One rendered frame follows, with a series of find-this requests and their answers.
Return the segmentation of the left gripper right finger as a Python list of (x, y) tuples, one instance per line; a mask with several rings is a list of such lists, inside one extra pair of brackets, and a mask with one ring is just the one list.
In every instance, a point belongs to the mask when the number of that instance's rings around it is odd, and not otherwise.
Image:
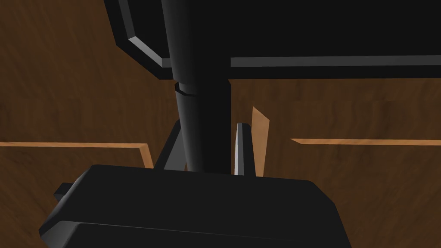
[(256, 176), (251, 126), (238, 123), (236, 127), (234, 174)]

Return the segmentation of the brown wooden cupboard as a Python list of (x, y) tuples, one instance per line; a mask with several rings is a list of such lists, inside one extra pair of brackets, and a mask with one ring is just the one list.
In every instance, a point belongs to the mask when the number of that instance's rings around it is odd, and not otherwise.
[[(314, 182), (353, 248), (441, 248), (441, 146), (302, 145), (296, 138), (441, 140), (441, 79), (235, 80), (232, 128), (269, 119), (264, 174)], [(174, 82), (115, 44), (103, 0), (0, 0), (0, 248), (47, 248), (53, 193), (93, 164), (155, 162), (178, 118)]]

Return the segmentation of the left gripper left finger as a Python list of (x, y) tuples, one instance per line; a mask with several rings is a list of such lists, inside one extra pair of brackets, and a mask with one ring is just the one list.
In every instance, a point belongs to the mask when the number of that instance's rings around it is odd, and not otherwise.
[(170, 131), (163, 149), (155, 162), (154, 169), (184, 171), (186, 155), (184, 150), (181, 124), (178, 119)]

